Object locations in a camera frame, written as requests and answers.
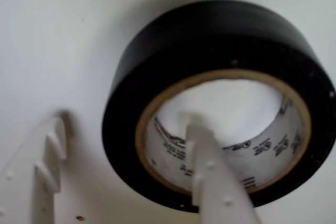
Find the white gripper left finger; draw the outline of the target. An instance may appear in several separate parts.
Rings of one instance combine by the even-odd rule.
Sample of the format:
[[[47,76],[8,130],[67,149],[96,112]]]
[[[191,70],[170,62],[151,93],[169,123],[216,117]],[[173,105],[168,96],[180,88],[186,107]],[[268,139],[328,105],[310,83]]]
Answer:
[[[1,223],[55,223],[54,196],[67,159],[63,118],[36,126],[1,170]]]

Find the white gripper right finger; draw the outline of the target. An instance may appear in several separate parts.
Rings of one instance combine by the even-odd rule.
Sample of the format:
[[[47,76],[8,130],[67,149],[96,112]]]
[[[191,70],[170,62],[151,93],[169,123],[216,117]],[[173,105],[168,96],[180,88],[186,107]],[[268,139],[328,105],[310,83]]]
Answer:
[[[186,129],[186,166],[193,171],[192,204],[198,223],[260,223],[254,206],[209,129]]]

